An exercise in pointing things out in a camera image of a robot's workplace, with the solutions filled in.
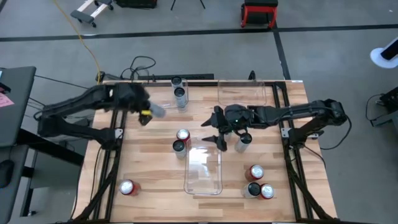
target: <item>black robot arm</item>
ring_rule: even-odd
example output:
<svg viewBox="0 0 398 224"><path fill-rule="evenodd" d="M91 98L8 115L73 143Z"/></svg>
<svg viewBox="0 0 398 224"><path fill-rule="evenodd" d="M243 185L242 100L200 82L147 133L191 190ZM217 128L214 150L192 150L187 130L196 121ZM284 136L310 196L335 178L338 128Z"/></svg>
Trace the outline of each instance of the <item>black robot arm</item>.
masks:
<svg viewBox="0 0 398 224"><path fill-rule="evenodd" d="M123 134L121 129L84 127L70 124L64 120L64 117L87 109L121 110L139 113L139 122L146 125L152 119L150 108L149 94L140 84L96 85L78 97L44 106L43 110L38 112L42 115L38 118L37 132L43 137L55 137L64 134L95 139L102 145L103 149L110 149L115 140Z"/></svg>
<svg viewBox="0 0 398 224"><path fill-rule="evenodd" d="M218 129L219 136L212 136L203 140L215 142L218 149L226 151L225 134L234 132L237 135L242 135L239 131L244 130L247 133L248 128L266 129L277 125L280 121L308 117L314 118L301 128L289 130L289 142L292 146L299 147L311 134L321 134L321 129L325 126L339 126L347 120L341 103L335 100L317 100L285 108L229 105L225 108L225 112L219 106L215 106L211 118L205 121L202 126L212 125Z"/></svg>

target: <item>gray floor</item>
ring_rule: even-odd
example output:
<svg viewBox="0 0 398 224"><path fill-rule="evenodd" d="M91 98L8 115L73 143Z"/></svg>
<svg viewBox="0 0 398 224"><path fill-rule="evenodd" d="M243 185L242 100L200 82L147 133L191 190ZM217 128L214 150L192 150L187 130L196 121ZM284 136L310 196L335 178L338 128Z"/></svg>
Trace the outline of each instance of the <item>gray floor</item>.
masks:
<svg viewBox="0 0 398 224"><path fill-rule="evenodd" d="M83 3L58 1L67 14ZM206 10L199 0L177 0L173 11L170 11L172 0L159 1L158 8L150 11L115 6L114 11L105 11L96 19L97 29L73 22L85 35L240 28L242 0L203 1ZM396 24L398 2L281 0L277 21L279 27ZM0 13L0 37L74 34L52 1L8 0ZM292 79L304 81L310 100L341 101L353 121L353 130L341 147L323 151L333 199L342 220L369 223L398 220L397 133L389 124L372 128L364 118L369 96L385 93L398 83L398 70L375 66L369 53L397 35L398 29L280 33ZM255 70L259 78L283 79L272 33L93 39L86 43L101 69L115 75L128 67L135 56L147 55L157 61L150 70L155 75L214 73L216 78L246 79ZM27 65L36 66L37 74L45 77L82 86L95 84L94 61L77 40L0 42L0 67ZM82 92L76 87L36 78L31 97L54 103ZM29 108L26 114L31 116L34 112L35 109ZM377 106L370 106L370 116L383 112ZM23 127L35 132L37 124L25 117ZM334 145L345 128L328 128L321 145ZM84 145L78 142L76 151L84 154ZM39 154L36 171L37 179L32 184L40 188L34 193L31 209L38 214L19 218L21 203L16 203L10 223L50 223L69 217L77 167ZM26 182L22 180L21 192Z"/></svg>

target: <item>clear plastic container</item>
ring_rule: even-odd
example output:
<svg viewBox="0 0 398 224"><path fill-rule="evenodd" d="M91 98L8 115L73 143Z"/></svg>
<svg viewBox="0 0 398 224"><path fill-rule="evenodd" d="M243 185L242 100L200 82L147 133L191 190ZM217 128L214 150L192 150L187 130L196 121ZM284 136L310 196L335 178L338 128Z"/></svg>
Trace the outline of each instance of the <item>clear plastic container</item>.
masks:
<svg viewBox="0 0 398 224"><path fill-rule="evenodd" d="M267 104L266 86L261 80L219 80L218 103L223 106Z"/></svg>
<svg viewBox="0 0 398 224"><path fill-rule="evenodd" d="M211 142L191 138L187 143L184 190L192 195L218 195L221 181L221 152Z"/></svg>

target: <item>can lid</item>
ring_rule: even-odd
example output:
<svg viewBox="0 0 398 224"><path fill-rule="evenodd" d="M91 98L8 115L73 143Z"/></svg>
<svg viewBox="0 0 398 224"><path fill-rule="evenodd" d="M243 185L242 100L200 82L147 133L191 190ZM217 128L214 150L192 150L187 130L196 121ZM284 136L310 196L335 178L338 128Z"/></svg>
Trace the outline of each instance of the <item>can lid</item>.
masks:
<svg viewBox="0 0 398 224"><path fill-rule="evenodd" d="M133 189L134 189L134 184L132 183L131 180L124 180L120 184L120 192L122 194L129 194L132 192Z"/></svg>
<svg viewBox="0 0 398 224"><path fill-rule="evenodd" d="M182 82L182 79L180 77L173 77L172 78L173 85L179 85L179 84L181 84L181 82Z"/></svg>
<svg viewBox="0 0 398 224"><path fill-rule="evenodd" d="M174 151L181 152L185 148L185 143L181 140L176 140L173 143Z"/></svg>
<svg viewBox="0 0 398 224"><path fill-rule="evenodd" d="M178 88L176 88L174 90L174 95L175 96L180 97L180 96L183 96L184 94L185 94L185 90L183 88L181 88L181 87L178 87Z"/></svg>
<svg viewBox="0 0 398 224"><path fill-rule="evenodd" d="M244 144L250 144L252 141L252 137L249 133L244 133L241 136L241 142Z"/></svg>
<svg viewBox="0 0 398 224"><path fill-rule="evenodd" d="M264 169L259 165L252 166L250 171L252 176L258 179L264 175Z"/></svg>
<svg viewBox="0 0 398 224"><path fill-rule="evenodd" d="M189 137L189 131L186 129L181 129L179 131L177 131L177 138L179 139L186 139Z"/></svg>
<svg viewBox="0 0 398 224"><path fill-rule="evenodd" d="M261 186L261 196L264 198L272 198L274 196L274 188L269 184Z"/></svg>
<svg viewBox="0 0 398 224"><path fill-rule="evenodd" d="M253 196L258 196L261 193L260 185L255 182L249 184L248 190L249 193Z"/></svg>

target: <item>wooden table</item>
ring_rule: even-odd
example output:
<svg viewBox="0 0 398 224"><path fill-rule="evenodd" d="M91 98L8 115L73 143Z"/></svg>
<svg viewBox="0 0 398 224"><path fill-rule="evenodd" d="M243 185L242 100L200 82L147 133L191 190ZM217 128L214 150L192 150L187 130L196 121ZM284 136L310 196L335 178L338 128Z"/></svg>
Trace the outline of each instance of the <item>wooden table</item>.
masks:
<svg viewBox="0 0 398 224"><path fill-rule="evenodd" d="M302 82L286 81L286 85L291 105L308 102ZM171 87L147 87L146 90L151 94L151 100L157 103L165 103L171 94ZM266 104L274 106L271 88L265 87L265 90ZM245 88L235 88L231 94L247 95L245 91L247 91ZM202 128L200 125L210 117L213 107L219 104L217 86L189 87L189 97L190 101L185 113L179 113L177 109L168 109L165 118L154 118L145 127L139 125L136 114L128 115L111 221L295 221L278 126L265 130L250 129L253 142L243 154L234 150L233 145L237 136L233 136L228 142L228 151L222 153L222 193L214 196L199 196L190 195L184 191L185 161L178 160L171 147L175 141L175 134L183 128L190 131L193 139L217 134L215 128ZM254 101L251 101L252 98L244 97L243 100L245 103L258 105L259 98L253 98ZM281 93L279 98L283 105ZM109 127L110 119L110 112L97 111L93 127ZM294 123L296 127L300 127L309 120L300 119ZM318 141L308 140L307 146L320 153ZM100 145L95 141L90 141L88 144L78 186L75 217L90 201L93 169L99 147ZM103 154L104 152L101 152L96 169L94 191L100 178ZM301 155L309 191L325 211L335 217L335 206L322 161L306 149L301 150ZM265 174L259 183L271 184L275 189L274 198L270 200L242 198L241 189L247 184L244 171L253 164L259 164L264 168ZM139 182L142 192L136 197L123 196L118 186L124 179ZM297 191L301 213L305 217L302 195L298 189ZM100 217L104 215L107 198L106 192L101 204Z"/></svg>

